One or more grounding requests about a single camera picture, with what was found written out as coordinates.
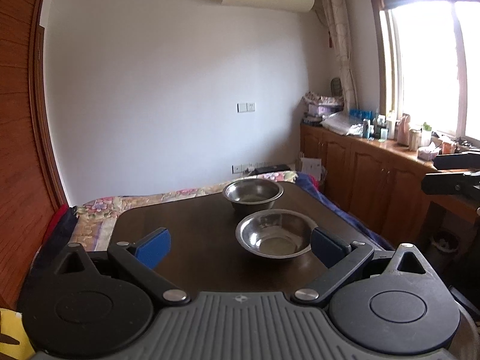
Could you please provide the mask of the wall power strip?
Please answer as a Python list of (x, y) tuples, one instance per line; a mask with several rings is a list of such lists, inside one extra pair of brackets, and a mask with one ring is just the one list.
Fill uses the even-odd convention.
[(247, 163), (247, 164), (233, 165), (231, 166), (231, 170), (233, 174), (247, 174), (263, 166), (264, 166), (264, 163)]

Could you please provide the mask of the wooden low cabinet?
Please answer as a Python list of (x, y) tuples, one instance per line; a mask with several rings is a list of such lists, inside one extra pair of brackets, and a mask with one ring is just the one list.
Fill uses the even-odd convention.
[(393, 245), (419, 241), (428, 213), (437, 207), (479, 226), (475, 203), (460, 196), (424, 194), (421, 182), (435, 171), (433, 164), (394, 141), (341, 136), (303, 124), (300, 150), (308, 158), (319, 158), (326, 169), (323, 194)]

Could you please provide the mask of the clear plastic bag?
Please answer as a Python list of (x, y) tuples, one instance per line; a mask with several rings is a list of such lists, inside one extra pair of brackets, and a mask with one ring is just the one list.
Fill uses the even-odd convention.
[(344, 112), (338, 112), (329, 115), (322, 120), (320, 125), (341, 136), (361, 137), (363, 134), (363, 122), (353, 116), (349, 116)]

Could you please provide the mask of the red and dark folded clothes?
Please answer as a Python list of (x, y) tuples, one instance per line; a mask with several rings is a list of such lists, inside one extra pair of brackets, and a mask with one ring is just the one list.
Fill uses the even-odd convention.
[(67, 204), (61, 205), (50, 219), (39, 252), (56, 255), (70, 242), (77, 221), (77, 208)]

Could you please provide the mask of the pink bottle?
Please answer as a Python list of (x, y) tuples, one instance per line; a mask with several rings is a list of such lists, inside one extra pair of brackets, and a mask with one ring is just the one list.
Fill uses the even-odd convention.
[(409, 146), (409, 129), (411, 116), (403, 113), (397, 121), (396, 141), (401, 146)]

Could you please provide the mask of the stack of folded fabrics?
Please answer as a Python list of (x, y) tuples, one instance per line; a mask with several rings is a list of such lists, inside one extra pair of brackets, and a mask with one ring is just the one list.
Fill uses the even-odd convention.
[(342, 97), (329, 97), (314, 92), (306, 92), (301, 99), (306, 106), (302, 121), (306, 125), (320, 125), (324, 119), (343, 111)]

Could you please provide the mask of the white paper bag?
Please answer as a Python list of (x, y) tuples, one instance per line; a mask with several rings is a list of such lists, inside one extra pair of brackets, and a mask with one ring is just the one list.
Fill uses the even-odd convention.
[(320, 181), (323, 174), (323, 166), (320, 158), (300, 158), (300, 171)]

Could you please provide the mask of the blue blanket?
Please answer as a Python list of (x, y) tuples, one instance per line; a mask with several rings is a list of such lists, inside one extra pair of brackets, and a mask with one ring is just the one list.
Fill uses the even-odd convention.
[(386, 241), (382, 236), (369, 230), (362, 222), (360, 222), (359, 219), (355, 218), (349, 213), (346, 213), (341, 208), (339, 208), (334, 203), (332, 203), (323, 193), (321, 193), (317, 189), (316, 182), (317, 181), (312, 176), (303, 172), (298, 172), (297, 177), (295, 179), (295, 184), (299, 186), (300, 189), (302, 189), (304, 192), (314, 197), (316, 200), (318, 200), (318, 202), (320, 202), (322, 205), (324, 205), (329, 210), (334, 212), (337, 216), (342, 218), (345, 222), (347, 222), (350, 226), (352, 226), (352, 228), (357, 230), (358, 233), (361, 233), (363, 236), (366, 236), (376, 245), (383, 248), (383, 250), (389, 250), (389, 251), (394, 250), (393, 246), (388, 241)]

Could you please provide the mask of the patterned curtain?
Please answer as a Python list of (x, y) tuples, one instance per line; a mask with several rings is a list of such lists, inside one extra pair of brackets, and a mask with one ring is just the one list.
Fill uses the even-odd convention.
[(343, 88), (344, 110), (358, 108), (356, 84), (352, 71), (352, 42), (345, 0), (320, 0), (337, 59)]

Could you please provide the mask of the wall light switch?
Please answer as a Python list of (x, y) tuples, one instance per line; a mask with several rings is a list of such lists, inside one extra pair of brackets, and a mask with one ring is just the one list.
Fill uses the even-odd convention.
[(237, 104), (238, 113), (255, 112), (256, 104), (254, 102), (242, 102)]

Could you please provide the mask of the wooden louvered wardrobe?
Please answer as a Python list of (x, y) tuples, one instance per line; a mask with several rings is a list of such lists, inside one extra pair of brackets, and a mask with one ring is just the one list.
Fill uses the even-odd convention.
[(16, 308), (54, 213), (67, 201), (44, 94), (43, 0), (1, 0), (1, 307)]

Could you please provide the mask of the yellow plush toy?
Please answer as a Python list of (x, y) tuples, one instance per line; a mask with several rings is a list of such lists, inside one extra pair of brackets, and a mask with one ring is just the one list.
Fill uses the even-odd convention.
[(35, 351), (22, 324), (22, 314), (1, 308), (1, 360), (28, 360)]

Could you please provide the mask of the small steel bowl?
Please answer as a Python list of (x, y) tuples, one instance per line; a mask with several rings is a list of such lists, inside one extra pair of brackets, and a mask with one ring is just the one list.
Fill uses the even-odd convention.
[(279, 183), (265, 179), (236, 180), (222, 191), (233, 209), (245, 215), (271, 209), (283, 193), (284, 189)]

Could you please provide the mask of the floral bed quilt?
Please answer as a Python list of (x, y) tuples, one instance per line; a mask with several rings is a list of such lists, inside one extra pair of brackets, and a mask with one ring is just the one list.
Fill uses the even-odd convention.
[[(295, 183), (297, 178), (298, 172), (283, 171), (245, 176), (234, 179), (234, 181), (265, 179)], [(122, 213), (146, 206), (221, 194), (224, 187), (232, 182), (233, 180), (229, 180), (197, 189), (181, 189), (147, 196), (114, 196), (94, 199), (84, 205), (78, 205), (76, 208), (77, 223), (70, 242), (83, 245), (86, 251), (104, 251), (110, 242), (116, 221)]]

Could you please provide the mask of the medium steel bowl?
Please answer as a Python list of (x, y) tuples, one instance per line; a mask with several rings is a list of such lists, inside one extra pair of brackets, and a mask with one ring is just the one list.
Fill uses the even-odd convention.
[(269, 209), (248, 215), (236, 227), (235, 236), (248, 252), (271, 259), (297, 258), (311, 250), (317, 223), (305, 214)]

